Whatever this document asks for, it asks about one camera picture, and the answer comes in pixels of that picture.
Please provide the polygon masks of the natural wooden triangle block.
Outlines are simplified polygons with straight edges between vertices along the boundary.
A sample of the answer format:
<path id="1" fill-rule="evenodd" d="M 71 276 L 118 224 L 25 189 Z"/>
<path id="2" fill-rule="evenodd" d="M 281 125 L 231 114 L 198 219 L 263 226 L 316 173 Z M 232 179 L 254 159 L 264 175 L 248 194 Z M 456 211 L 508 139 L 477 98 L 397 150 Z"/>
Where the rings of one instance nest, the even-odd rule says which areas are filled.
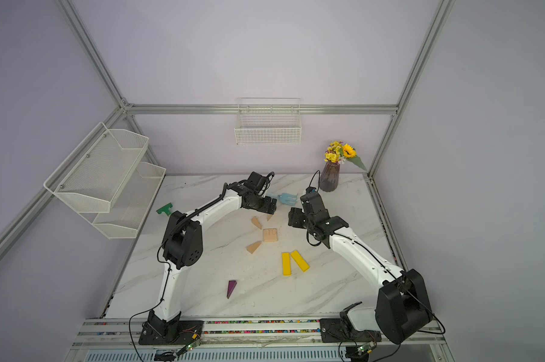
<path id="1" fill-rule="evenodd" d="M 251 218 L 251 223 L 257 227 L 258 229 L 263 229 L 263 226 L 261 225 L 259 219 L 257 217 L 252 217 Z"/>

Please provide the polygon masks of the natural wooden square block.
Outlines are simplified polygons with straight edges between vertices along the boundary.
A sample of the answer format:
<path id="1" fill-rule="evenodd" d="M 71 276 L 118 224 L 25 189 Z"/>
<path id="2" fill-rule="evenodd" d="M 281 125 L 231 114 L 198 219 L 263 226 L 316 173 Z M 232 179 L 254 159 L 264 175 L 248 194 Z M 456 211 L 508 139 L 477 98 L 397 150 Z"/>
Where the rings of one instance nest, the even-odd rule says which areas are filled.
<path id="1" fill-rule="evenodd" d="M 271 243 L 279 240 L 277 229 L 264 229 L 263 230 L 263 242 Z"/>

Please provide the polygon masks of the natural wooden wedge block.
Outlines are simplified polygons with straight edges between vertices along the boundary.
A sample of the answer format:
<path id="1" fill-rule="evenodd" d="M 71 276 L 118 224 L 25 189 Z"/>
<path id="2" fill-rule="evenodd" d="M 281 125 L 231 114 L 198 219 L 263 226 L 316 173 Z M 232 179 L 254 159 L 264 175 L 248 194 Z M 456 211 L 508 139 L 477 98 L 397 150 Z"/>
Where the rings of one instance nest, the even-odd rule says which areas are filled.
<path id="1" fill-rule="evenodd" d="M 261 245 L 262 241 L 257 241 L 253 244 L 248 245 L 248 247 L 246 247 L 246 250 L 248 251 L 248 253 L 253 254 Z"/>

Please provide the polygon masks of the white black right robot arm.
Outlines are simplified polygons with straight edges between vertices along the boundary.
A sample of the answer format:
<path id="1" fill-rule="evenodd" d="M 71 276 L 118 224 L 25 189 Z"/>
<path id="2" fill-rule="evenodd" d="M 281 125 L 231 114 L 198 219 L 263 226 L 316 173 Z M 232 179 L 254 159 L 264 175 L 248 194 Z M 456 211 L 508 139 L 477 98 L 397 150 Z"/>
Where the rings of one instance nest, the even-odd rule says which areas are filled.
<path id="1" fill-rule="evenodd" d="M 379 330 L 390 342 L 400 345 L 434 319 L 423 276 L 380 256 L 342 218 L 330 217 L 327 211 L 307 214 L 292 208 L 288 224 L 305 229 L 307 235 L 342 256 L 370 286 L 377 288 L 373 306 L 355 304 L 344 310 L 355 330 Z"/>

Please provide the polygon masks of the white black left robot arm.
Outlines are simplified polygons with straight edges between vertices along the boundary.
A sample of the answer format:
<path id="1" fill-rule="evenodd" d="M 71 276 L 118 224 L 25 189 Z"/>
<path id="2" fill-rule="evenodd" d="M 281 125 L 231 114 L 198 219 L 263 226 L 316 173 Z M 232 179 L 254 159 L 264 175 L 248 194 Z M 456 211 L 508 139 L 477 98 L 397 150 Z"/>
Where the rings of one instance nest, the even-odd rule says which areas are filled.
<path id="1" fill-rule="evenodd" d="M 182 322 L 182 299 L 192 266 L 203 254 L 203 232 L 217 221 L 240 209 L 273 215 L 277 200 L 266 195 L 273 172 L 253 172 L 241 181 L 225 183 L 216 199 L 193 211 L 173 212 L 168 218 L 157 260 L 164 265 L 164 282 L 159 300 L 145 311 L 141 336 L 134 345 L 187 344 L 203 327 L 203 321 Z"/>

